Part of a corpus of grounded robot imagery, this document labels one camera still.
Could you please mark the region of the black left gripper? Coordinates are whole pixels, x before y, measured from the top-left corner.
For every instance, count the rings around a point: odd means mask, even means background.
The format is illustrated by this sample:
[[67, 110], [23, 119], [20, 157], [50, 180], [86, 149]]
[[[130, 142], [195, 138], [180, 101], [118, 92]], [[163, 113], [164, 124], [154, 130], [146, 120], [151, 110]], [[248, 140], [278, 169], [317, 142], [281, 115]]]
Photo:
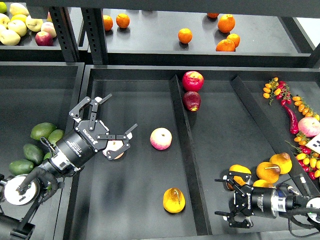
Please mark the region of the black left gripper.
[[[133, 137], [132, 131], [138, 126], [137, 123], [123, 134], [109, 134], [110, 131], [104, 123], [97, 120], [98, 108], [111, 97], [111, 93], [104, 98], [86, 96], [69, 112], [69, 116], [78, 125], [64, 135], [56, 146], [77, 168], [82, 167], [99, 151], [111, 161], [120, 158], [131, 147], [129, 141]], [[87, 112], [87, 120], [82, 119], [83, 112]]]

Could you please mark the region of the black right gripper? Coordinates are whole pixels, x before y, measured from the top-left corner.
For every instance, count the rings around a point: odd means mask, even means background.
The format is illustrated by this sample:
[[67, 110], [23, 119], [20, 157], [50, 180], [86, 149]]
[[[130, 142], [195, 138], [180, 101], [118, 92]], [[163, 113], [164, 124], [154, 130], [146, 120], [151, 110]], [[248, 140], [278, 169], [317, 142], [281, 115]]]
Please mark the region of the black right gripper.
[[[228, 200], [229, 212], [215, 211], [214, 214], [222, 216], [231, 228], [249, 229], [252, 227], [251, 216], [264, 218], [276, 218], [277, 211], [273, 208], [276, 190], [268, 187], [249, 186], [251, 173], [229, 171], [223, 178], [215, 179], [215, 182], [230, 185], [234, 192], [234, 198]], [[237, 221], [236, 216], [242, 214], [244, 219]]]

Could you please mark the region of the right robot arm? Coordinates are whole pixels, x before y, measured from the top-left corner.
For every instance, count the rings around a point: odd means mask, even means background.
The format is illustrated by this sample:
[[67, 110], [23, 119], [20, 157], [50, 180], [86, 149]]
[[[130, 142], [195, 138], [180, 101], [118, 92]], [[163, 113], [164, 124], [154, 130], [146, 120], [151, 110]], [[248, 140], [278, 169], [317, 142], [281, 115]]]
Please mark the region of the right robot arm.
[[215, 182], [225, 183], [233, 191], [233, 207], [230, 212], [215, 211], [214, 214], [223, 217], [231, 228], [249, 229], [254, 226], [252, 216], [275, 219], [282, 217], [288, 220], [288, 230], [296, 238], [307, 238], [319, 234], [313, 232], [307, 235], [295, 235], [292, 224], [311, 230], [320, 229], [320, 197], [311, 195], [305, 178], [301, 180], [308, 195], [301, 195], [285, 181], [276, 187], [261, 187], [250, 185], [252, 175], [230, 170], [223, 178]]

